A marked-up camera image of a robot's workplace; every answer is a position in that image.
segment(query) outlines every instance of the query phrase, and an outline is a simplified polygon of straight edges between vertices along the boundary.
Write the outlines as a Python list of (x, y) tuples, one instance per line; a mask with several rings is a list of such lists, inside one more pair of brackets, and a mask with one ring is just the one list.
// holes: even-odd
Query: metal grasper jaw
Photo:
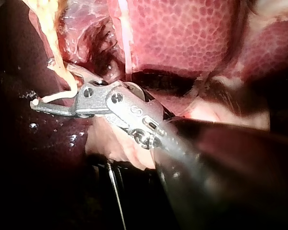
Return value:
[(67, 70), (82, 77), (83, 86), (74, 97), (72, 107), (30, 102), (37, 112), (69, 117), (89, 118), (103, 116), (114, 126), (120, 127), (144, 149), (149, 149), (150, 137), (158, 132), (159, 124), (175, 115), (167, 110), (148, 92), (132, 82), (120, 80), (106, 84), (103, 79), (85, 68), (67, 64)]

